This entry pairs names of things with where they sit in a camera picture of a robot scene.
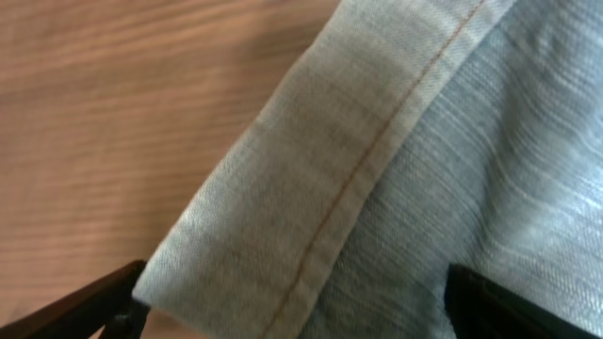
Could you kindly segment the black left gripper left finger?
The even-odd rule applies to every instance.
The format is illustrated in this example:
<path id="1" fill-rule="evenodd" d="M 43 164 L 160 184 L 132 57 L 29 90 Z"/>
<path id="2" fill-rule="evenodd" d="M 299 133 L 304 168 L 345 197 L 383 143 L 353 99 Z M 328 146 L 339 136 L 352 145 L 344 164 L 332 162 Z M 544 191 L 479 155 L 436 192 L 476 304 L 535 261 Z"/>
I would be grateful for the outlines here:
<path id="1" fill-rule="evenodd" d="M 146 262 L 133 261 L 1 328 L 4 339 L 139 339 L 150 308 L 132 297 Z"/>

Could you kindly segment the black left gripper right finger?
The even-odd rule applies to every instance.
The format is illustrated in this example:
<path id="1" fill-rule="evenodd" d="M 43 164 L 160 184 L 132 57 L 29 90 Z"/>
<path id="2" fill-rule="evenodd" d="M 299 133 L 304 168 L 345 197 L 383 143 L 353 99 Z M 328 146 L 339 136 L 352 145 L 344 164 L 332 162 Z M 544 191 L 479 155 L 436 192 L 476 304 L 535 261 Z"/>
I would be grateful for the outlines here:
<path id="1" fill-rule="evenodd" d="M 458 264 L 448 266 L 444 302 L 458 339 L 598 339 Z"/>

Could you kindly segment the light blue denim shorts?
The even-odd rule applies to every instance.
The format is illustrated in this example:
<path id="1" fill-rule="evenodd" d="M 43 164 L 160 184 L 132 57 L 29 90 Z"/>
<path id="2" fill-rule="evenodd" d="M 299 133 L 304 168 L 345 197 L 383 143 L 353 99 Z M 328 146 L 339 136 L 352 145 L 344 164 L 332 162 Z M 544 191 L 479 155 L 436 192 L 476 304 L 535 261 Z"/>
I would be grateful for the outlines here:
<path id="1" fill-rule="evenodd" d="M 453 263 L 602 332 L 600 2 L 341 2 L 133 295 L 213 338 L 449 338 Z"/>

